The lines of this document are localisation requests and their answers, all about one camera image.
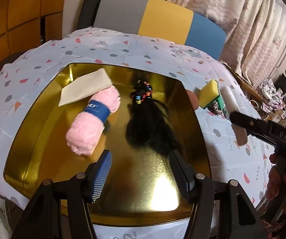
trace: blue cushion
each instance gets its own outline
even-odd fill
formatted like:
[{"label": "blue cushion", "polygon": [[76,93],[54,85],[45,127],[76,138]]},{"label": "blue cushion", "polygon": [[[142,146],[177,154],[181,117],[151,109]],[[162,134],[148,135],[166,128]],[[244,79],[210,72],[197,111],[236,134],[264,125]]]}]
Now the blue cushion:
[{"label": "blue cushion", "polygon": [[226,33],[215,23],[194,13],[185,45],[204,51],[218,60],[226,39]]}]

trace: patterned curtain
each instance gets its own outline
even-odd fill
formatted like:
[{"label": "patterned curtain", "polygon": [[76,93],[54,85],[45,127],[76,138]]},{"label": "patterned curtain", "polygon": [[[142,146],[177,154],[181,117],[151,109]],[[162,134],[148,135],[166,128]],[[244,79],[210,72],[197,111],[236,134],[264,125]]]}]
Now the patterned curtain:
[{"label": "patterned curtain", "polygon": [[254,87],[268,78],[286,37],[282,0],[169,0],[195,11],[226,32],[220,60]]}]

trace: blue wristband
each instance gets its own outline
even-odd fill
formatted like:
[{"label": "blue wristband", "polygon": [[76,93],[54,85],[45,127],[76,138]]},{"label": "blue wristband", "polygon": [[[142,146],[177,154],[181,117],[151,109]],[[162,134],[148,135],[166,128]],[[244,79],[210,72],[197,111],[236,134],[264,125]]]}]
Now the blue wristband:
[{"label": "blue wristband", "polygon": [[84,112],[88,112],[98,117],[103,123],[107,120],[107,117],[110,115],[110,110],[103,103],[90,100]]}]

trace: black hair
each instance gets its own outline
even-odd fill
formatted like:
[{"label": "black hair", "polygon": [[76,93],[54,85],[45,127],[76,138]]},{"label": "black hair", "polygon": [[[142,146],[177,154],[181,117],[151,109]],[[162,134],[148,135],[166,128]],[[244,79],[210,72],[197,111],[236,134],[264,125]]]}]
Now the black hair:
[{"label": "black hair", "polygon": [[168,125],[168,108],[152,98],[152,86],[138,81],[136,91],[131,93],[131,119],[126,127],[126,139],[136,148],[149,146],[157,153],[168,156],[180,145],[173,130]]}]

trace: yellow cushion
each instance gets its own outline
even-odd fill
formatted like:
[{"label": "yellow cushion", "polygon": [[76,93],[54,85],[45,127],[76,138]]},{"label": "yellow cushion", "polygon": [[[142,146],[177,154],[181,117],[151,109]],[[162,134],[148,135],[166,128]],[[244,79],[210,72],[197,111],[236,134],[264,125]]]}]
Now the yellow cushion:
[{"label": "yellow cushion", "polygon": [[163,0],[148,0],[139,35],[163,38],[185,44],[194,13]]},{"label": "yellow cushion", "polygon": [[220,95],[218,83],[212,79],[199,92],[199,106],[205,109],[209,104],[216,100]]}]

